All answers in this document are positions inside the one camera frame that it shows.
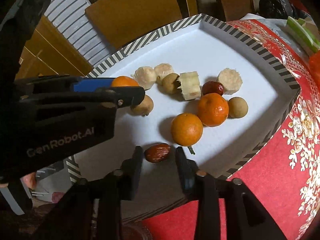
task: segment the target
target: red object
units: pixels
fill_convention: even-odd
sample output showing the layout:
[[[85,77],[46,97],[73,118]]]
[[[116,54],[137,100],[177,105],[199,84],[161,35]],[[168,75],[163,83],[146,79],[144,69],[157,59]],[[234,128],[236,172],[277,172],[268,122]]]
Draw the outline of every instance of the red object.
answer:
[[[35,189],[37,186],[36,173],[32,172],[22,178],[23,182],[28,188]]]
[[[202,94],[210,94],[210,93],[217,93],[219,95],[223,95],[224,87],[220,82],[217,81],[208,81],[204,83],[202,86]]]
[[[310,74],[317,84],[318,89],[320,88],[320,51],[313,54],[309,58]]]
[[[292,3],[296,8],[309,13],[308,9],[303,5],[303,3],[300,0],[289,0],[289,2]]]
[[[320,98],[313,66],[256,20],[228,22],[269,50],[295,77],[300,95],[273,138],[231,178],[241,178],[265,206],[288,240],[299,239],[320,205]],[[318,61],[320,54],[314,56]],[[143,221],[154,240],[192,240],[197,202]],[[221,240],[226,240],[225,214]]]
[[[63,192],[53,192],[52,193],[52,203],[58,203],[60,199],[62,199],[64,193]]]

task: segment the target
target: square plate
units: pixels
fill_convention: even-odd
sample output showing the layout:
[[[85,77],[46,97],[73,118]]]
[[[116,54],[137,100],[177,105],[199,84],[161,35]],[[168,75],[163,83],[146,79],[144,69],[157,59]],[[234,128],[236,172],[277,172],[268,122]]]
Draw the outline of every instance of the square plate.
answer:
[[[141,66],[169,63],[176,73],[197,71],[201,84],[214,80],[226,67],[236,69],[243,80],[233,95],[244,98],[248,114],[227,119],[214,128],[205,127],[202,138],[187,157],[215,177],[226,179],[241,168],[272,138],[286,119],[300,92],[290,72],[265,48],[232,26],[199,14],[164,26],[130,43],[109,57],[88,77],[130,76]],[[115,136],[75,155],[83,177],[100,179],[118,169],[133,153],[135,145],[144,150],[165,142],[176,146],[170,135],[173,117],[183,112],[196,114],[197,100],[183,101],[153,85],[146,91],[154,102],[149,116],[131,116],[119,109]],[[136,199],[122,203],[124,220],[150,217],[185,200],[180,189],[173,155],[161,163],[143,162]]]

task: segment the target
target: wooden chair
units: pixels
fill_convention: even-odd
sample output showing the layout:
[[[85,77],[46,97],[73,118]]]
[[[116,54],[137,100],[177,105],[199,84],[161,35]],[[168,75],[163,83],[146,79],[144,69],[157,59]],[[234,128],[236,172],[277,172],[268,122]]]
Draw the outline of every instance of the wooden chair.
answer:
[[[31,39],[24,45],[19,63],[16,79],[56,74],[85,76],[92,70],[89,62],[46,16],[41,17]]]
[[[217,0],[224,21],[239,20],[247,13],[254,13],[253,0]]]
[[[198,14],[196,0],[186,1],[189,15]],[[177,0],[98,0],[85,12],[116,49],[182,19]]]

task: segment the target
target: chair backrest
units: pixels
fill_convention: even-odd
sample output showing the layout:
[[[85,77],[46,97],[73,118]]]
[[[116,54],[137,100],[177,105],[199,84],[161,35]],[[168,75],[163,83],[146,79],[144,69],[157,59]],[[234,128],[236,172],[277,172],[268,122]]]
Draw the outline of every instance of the chair backrest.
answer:
[[[187,0],[197,14],[196,0]],[[161,26],[182,19],[177,0],[98,0],[88,18],[116,49]]]
[[[253,0],[217,0],[222,6],[225,21],[239,20],[247,13],[254,13]]]

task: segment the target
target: finger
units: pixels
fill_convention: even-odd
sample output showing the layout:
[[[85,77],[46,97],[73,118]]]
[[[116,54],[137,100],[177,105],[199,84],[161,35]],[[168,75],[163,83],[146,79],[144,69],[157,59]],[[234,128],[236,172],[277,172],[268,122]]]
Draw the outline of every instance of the finger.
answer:
[[[37,182],[36,182],[36,173],[35,172],[24,176],[22,178],[22,180],[23,180],[23,182],[26,184],[26,186],[28,188],[31,188],[31,189],[35,189],[36,188]]]
[[[4,184],[0,184],[0,187],[7,187],[9,184],[8,183],[4,183]]]

